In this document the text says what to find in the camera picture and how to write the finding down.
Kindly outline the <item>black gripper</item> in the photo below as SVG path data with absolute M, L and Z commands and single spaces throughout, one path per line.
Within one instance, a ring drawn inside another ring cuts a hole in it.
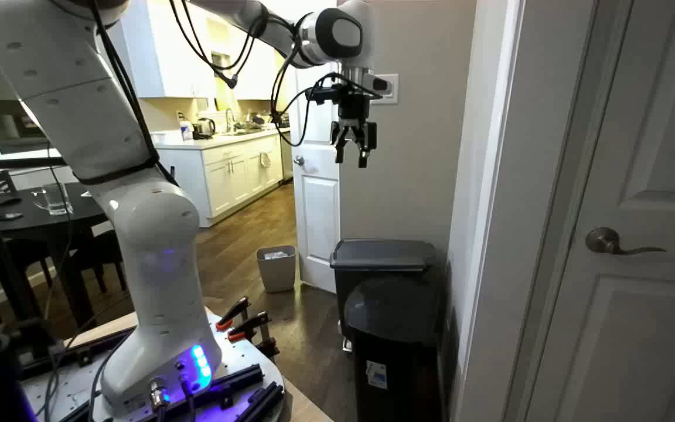
M 347 136 L 353 136 L 359 147 L 359 168 L 367 166 L 371 147 L 377 146 L 377 126 L 367 119 L 371 93 L 353 85 L 335 85 L 333 104 L 337 106 L 337 119 L 333 123 L 331 141 L 335 144 L 335 164 L 345 160 Z

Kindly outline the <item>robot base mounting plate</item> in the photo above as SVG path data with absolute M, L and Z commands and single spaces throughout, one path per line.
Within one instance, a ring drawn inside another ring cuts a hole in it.
M 21 383 L 38 422 L 279 422 L 284 376 L 251 339 L 217 331 L 206 315 L 217 358 L 193 343 L 168 366 L 141 383 L 125 413 L 100 393 L 108 354 L 134 331 L 127 315 L 65 343 L 56 366 Z

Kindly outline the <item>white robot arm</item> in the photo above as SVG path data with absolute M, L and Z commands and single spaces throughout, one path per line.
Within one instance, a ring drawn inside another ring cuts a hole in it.
M 201 302 L 200 212 L 161 173 L 97 37 L 129 0 L 0 0 L 0 72 L 111 219 L 139 327 L 108 358 L 100 400 L 127 418 L 214 383 L 221 349 Z

